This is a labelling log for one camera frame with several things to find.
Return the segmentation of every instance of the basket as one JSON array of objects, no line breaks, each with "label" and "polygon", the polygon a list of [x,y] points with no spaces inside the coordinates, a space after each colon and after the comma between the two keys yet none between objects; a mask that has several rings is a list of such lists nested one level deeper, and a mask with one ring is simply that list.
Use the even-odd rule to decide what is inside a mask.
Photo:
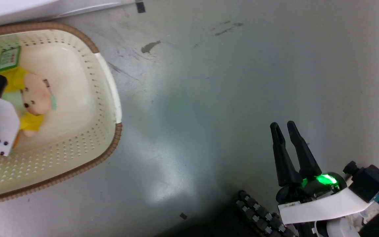
[{"label": "basket", "polygon": [[0,201],[60,183],[103,162],[122,131],[118,91],[106,61],[82,32],[61,23],[0,27],[0,52],[21,46],[20,66],[47,78],[57,109],[38,134],[0,156]]}]

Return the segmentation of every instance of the brown basket rim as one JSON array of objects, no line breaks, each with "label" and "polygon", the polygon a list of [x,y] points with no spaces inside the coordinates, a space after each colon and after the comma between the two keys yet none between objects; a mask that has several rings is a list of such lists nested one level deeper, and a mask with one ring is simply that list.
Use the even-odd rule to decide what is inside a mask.
[{"label": "brown basket rim", "polygon": [[1,26],[0,36],[36,30],[62,30],[71,33],[81,39],[94,54],[99,53],[99,49],[96,47],[93,41],[83,32],[75,29],[74,27],[59,22],[37,22]]},{"label": "brown basket rim", "polygon": [[[62,31],[71,33],[74,36],[77,36],[79,39],[81,39],[90,48],[90,50],[93,53],[95,54],[99,53],[99,50],[96,47],[96,45],[84,33],[82,33],[81,31],[69,25],[57,23],[57,22],[39,22],[39,23],[27,23],[27,24],[2,26],[0,27],[0,36],[13,34],[13,33],[27,32],[27,31],[36,31],[36,30],[62,30]],[[49,178],[47,180],[41,181],[39,183],[35,183],[33,185],[30,185],[21,189],[17,189],[17,190],[0,194],[0,202],[18,198],[18,197],[28,195],[33,192],[37,192],[39,190],[48,188],[52,185],[58,184],[71,177],[81,174],[84,171],[88,171],[89,169],[95,167],[96,165],[99,165],[100,163],[105,161],[116,149],[119,143],[119,140],[121,138],[121,133],[122,133],[122,123],[117,123],[115,126],[115,133],[111,141],[111,144],[101,155],[99,155],[98,157],[94,158],[93,160],[83,165],[80,165],[77,168],[64,172],[63,174],[59,174],[55,177]]]}]

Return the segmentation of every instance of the green light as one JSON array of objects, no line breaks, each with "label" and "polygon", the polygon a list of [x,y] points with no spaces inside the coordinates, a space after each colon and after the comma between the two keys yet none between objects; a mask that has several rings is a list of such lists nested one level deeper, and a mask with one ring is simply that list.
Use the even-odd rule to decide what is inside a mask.
[{"label": "green light", "polygon": [[317,180],[322,184],[336,184],[337,180],[328,174],[321,174],[316,177]]},{"label": "green light", "polygon": [[307,179],[307,178],[304,178],[304,179],[302,180],[302,183],[301,183],[302,187],[305,187],[305,186],[307,185],[307,183],[308,183],[308,179]]}]

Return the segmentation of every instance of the gray floor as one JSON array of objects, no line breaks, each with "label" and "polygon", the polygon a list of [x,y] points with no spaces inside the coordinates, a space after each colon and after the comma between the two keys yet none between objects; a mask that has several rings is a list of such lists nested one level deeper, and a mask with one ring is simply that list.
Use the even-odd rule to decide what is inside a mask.
[{"label": "gray floor", "polygon": [[0,236],[153,236],[238,189],[276,210],[273,121],[288,136],[294,120],[323,171],[379,166],[379,2],[145,3],[59,20],[111,65],[121,142],[85,174],[1,203]]}]

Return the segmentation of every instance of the plush bear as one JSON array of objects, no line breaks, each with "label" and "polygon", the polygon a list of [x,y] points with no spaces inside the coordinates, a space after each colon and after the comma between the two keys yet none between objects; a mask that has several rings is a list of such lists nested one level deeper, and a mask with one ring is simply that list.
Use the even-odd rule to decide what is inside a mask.
[{"label": "plush bear", "polygon": [[20,117],[20,129],[32,137],[39,131],[43,114],[51,109],[51,93],[42,78],[30,73],[24,76],[24,89],[20,93],[27,111]]},{"label": "plush bear", "polygon": [[54,96],[48,80],[27,72],[21,67],[7,73],[8,85],[2,95],[12,103],[20,117],[20,130],[27,137],[36,135],[43,122],[43,115],[54,108]]}]

